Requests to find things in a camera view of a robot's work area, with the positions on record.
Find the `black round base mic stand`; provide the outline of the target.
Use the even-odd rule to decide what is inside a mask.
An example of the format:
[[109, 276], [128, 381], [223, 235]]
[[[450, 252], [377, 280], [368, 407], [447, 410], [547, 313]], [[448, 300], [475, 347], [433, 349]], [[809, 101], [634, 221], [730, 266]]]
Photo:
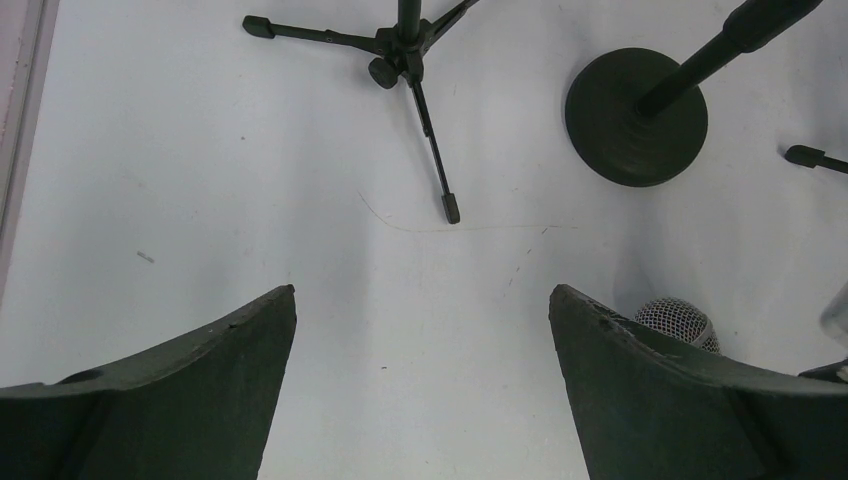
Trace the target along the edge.
[[685, 62], [628, 47], [590, 62], [571, 84], [566, 130], [583, 160], [618, 185], [653, 187], [684, 172], [700, 154], [709, 114], [700, 85], [753, 53], [820, 6], [820, 1], [746, 1]]

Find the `black tripod shock mount stand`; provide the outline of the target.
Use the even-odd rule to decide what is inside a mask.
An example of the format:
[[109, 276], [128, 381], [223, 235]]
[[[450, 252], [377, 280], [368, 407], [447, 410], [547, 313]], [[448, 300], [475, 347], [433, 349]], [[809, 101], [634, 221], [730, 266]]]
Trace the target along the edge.
[[829, 157], [824, 151], [805, 145], [793, 145], [789, 147], [784, 154], [784, 159], [794, 165], [809, 169], [821, 167], [843, 174], [848, 173], [846, 161]]

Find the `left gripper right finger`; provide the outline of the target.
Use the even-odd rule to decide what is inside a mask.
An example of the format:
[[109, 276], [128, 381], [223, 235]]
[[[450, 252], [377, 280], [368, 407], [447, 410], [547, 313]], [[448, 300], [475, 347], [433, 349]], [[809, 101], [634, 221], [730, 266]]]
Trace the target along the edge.
[[568, 285], [549, 322], [593, 479], [843, 479], [847, 386], [741, 363]]

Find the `small black tripod stand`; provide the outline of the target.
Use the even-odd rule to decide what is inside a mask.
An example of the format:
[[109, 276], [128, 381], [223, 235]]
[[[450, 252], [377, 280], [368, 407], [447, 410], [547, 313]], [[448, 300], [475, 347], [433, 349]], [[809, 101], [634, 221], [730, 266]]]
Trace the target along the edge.
[[431, 22], [421, 17], [420, 1], [400, 0], [397, 24], [377, 30], [372, 37], [276, 24], [266, 17], [253, 15], [244, 17], [242, 27], [246, 33], [257, 38], [294, 38], [341, 45], [371, 53], [375, 58], [368, 65], [369, 75], [377, 85], [386, 90], [394, 88], [403, 78], [412, 92], [424, 136], [430, 144], [442, 190], [446, 220], [449, 224], [456, 225], [461, 221], [461, 214], [456, 197], [449, 186], [423, 90], [424, 56], [476, 3], [476, 0], [461, 1]]

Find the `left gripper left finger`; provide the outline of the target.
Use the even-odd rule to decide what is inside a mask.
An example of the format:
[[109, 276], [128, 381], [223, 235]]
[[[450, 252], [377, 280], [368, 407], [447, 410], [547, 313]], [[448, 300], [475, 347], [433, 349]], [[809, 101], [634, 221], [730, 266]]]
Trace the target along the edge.
[[254, 479], [297, 325], [277, 287], [56, 384], [1, 392], [5, 479]]

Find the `purple glitter microphone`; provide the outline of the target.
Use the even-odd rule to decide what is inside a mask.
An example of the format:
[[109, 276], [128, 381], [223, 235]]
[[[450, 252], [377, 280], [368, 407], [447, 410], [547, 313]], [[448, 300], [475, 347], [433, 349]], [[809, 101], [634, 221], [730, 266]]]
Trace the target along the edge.
[[687, 301], [677, 298], [652, 300], [636, 311], [633, 321], [707, 352], [721, 353], [712, 321]]

